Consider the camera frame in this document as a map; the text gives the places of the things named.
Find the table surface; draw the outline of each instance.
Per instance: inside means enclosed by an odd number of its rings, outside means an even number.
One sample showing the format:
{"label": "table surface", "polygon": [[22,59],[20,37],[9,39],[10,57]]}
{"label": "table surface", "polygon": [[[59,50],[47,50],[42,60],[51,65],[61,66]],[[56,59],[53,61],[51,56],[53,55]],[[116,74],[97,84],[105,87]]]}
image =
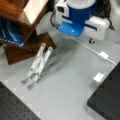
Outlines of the table surface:
{"label": "table surface", "polygon": [[[49,32],[57,45],[61,62],[30,91],[21,84],[21,80],[25,79],[34,58],[9,66],[3,47],[0,47],[1,82],[42,120],[104,120],[87,106],[87,100],[99,86],[93,81],[94,76],[98,72],[107,76],[115,66],[76,41],[63,38],[51,27],[50,14],[43,17],[37,32]],[[79,40],[98,52],[106,52],[111,60],[119,62],[119,45],[107,39],[91,45],[88,39],[81,36]]]}

